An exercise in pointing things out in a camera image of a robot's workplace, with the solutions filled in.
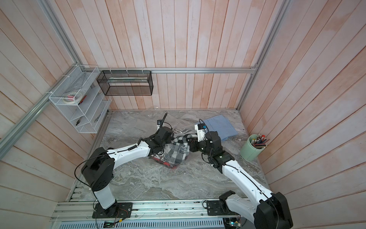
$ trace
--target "black mesh basket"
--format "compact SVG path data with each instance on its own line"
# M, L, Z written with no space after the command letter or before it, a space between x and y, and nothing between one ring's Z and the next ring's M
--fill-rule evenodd
M150 71L104 70L97 82L103 93L111 95L152 95Z

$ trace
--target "wooden wall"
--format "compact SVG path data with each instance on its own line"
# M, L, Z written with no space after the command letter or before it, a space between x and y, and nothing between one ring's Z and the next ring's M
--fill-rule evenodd
M240 111L294 228L366 228L366 1L295 0Z
M84 64L250 67L283 0L50 0ZM249 74L153 74L152 96L113 109L234 108Z
M0 138L72 64L36 0L0 1ZM0 161L1 226L43 228L91 142L49 105Z

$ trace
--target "black and white checkered fabric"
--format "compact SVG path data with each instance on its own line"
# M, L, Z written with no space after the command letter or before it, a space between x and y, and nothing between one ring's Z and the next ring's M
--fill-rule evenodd
M186 134L175 138L171 144L166 144L164 148L165 160L175 166L181 164L189 154L189 144L187 138L197 137L196 134Z

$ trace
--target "gray marble surface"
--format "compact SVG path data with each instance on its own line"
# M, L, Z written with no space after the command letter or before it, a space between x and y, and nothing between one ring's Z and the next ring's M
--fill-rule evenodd
M156 120L165 111L121 111L114 112L101 142L105 149L120 148L148 137L156 131ZM248 138L237 110L189 110L168 111L165 119L174 129L190 128L198 119L207 119L222 114L229 119L238 132L222 142L239 164L257 181L267 182L257 159L246 161L240 149ZM226 176L202 161L201 153L190 153L187 160L176 169L169 169L149 158L139 158L114 170L111 181L112 192L117 200L161 200L218 198L228 190L245 197L240 189ZM87 188L83 189L79 201L93 201L95 197Z

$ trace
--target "white wire basket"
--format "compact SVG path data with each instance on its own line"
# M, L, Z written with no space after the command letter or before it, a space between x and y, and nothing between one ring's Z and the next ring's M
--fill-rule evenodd
M86 72L80 66L64 79L49 99L79 133L97 133L112 99L103 100L105 96L100 87L91 88L99 69L94 66L93 71Z

